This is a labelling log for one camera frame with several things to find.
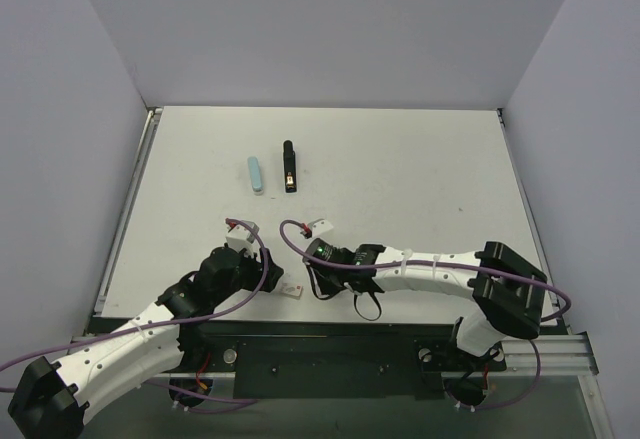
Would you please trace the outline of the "staple box with red label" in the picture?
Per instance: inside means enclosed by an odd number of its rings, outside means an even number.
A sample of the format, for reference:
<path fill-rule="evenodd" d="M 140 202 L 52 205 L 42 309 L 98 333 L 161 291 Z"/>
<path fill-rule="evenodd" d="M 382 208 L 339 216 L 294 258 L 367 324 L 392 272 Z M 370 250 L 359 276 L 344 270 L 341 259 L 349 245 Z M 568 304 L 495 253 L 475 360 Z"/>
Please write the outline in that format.
<path fill-rule="evenodd" d="M 284 283 L 279 293 L 289 298 L 300 299 L 303 293 L 303 287 L 299 284 Z"/>

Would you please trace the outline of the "light blue white stapler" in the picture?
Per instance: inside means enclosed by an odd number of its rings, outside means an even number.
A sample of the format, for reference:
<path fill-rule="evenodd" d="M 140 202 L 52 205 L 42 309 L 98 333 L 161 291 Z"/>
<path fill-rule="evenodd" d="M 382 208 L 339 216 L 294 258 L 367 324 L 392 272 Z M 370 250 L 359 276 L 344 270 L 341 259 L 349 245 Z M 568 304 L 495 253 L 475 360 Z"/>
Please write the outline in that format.
<path fill-rule="evenodd" d="M 258 158 L 255 156 L 249 157 L 247 165 L 252 191 L 256 195 L 261 195 L 264 191 L 264 183 Z"/>

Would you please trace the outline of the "black stapler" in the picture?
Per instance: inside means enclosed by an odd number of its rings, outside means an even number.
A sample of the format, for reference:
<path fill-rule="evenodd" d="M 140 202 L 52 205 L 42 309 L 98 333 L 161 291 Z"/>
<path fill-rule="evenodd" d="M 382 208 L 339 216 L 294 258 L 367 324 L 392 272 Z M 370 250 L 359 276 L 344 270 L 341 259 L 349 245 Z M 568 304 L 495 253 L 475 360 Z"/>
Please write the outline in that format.
<path fill-rule="evenodd" d="M 297 191 L 296 153 L 291 140 L 283 142 L 283 170 L 285 192 L 295 193 Z"/>

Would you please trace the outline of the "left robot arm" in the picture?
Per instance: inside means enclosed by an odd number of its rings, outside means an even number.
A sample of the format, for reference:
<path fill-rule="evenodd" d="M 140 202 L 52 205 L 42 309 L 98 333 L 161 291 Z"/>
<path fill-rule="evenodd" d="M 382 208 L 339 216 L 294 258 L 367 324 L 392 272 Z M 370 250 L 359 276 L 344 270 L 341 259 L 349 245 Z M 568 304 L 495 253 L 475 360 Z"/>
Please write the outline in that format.
<path fill-rule="evenodd" d="M 8 406 L 26 438 L 76 438 L 106 405 L 144 381 L 180 367 L 192 371 L 206 356 L 193 328 L 241 290 L 270 292 L 283 269 L 269 250 L 252 254 L 218 247 L 141 313 L 108 335 L 54 361 L 30 358 Z"/>

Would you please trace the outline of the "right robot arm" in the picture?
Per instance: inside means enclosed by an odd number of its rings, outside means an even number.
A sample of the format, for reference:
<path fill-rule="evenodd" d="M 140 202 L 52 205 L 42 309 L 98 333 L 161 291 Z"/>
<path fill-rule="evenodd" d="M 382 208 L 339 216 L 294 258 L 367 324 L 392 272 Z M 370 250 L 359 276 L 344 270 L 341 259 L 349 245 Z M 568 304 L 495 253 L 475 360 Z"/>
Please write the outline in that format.
<path fill-rule="evenodd" d="M 314 239 L 304 262 L 324 296 L 355 297 L 396 291 L 443 294 L 469 300 L 473 313 L 456 321 L 447 342 L 449 361 L 468 368 L 506 337 L 533 340 L 542 322 L 545 274 L 507 245 L 489 241 L 477 252 L 415 253 L 377 244 L 356 250 Z"/>

